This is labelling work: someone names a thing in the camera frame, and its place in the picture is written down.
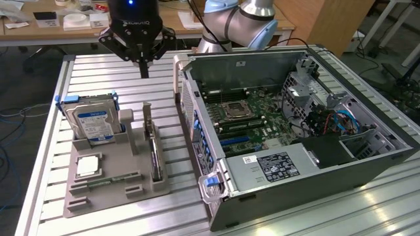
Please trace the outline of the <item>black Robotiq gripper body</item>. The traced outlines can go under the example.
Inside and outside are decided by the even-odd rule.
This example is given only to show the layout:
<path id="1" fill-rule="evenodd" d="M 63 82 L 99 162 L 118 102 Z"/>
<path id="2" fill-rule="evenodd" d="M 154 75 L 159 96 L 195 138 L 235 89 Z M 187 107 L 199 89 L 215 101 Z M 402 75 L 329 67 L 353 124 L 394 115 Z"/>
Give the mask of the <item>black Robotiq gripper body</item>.
<path id="1" fill-rule="evenodd" d="M 145 61 L 145 48 L 154 42 L 163 29 L 163 20 L 157 0 L 110 0 L 114 33 L 125 42 L 135 43 Z"/>

